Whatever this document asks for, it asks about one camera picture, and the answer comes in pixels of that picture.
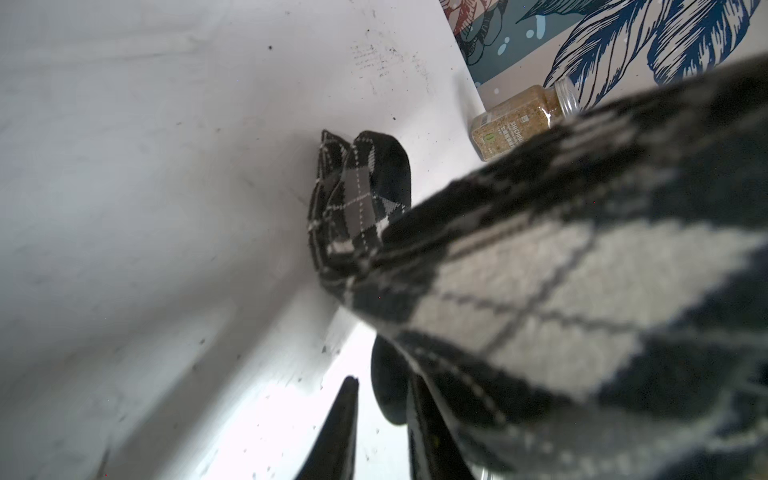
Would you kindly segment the black grey argyle sock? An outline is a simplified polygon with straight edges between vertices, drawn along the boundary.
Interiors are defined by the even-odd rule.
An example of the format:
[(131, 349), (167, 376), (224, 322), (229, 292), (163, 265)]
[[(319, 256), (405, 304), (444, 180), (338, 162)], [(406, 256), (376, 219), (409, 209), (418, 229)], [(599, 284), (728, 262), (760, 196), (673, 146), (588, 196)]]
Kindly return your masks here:
[(766, 477), (765, 55), (410, 187), (394, 137), (322, 134), (310, 252), (390, 422), (416, 374), (474, 479)]

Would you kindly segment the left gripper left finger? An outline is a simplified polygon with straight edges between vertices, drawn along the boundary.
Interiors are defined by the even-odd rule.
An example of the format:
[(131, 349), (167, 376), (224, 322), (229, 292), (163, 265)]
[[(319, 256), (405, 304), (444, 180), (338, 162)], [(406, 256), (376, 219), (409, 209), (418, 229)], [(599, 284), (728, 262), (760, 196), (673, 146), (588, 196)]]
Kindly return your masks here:
[(347, 376), (296, 480), (354, 478), (358, 397), (358, 379)]

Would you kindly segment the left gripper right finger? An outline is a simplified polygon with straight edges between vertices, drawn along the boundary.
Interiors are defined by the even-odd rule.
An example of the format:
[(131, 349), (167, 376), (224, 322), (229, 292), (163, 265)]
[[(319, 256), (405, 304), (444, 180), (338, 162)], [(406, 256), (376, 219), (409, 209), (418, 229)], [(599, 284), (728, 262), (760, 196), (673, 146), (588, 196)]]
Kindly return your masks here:
[(410, 478), (473, 480), (424, 380), (411, 374), (406, 397)]

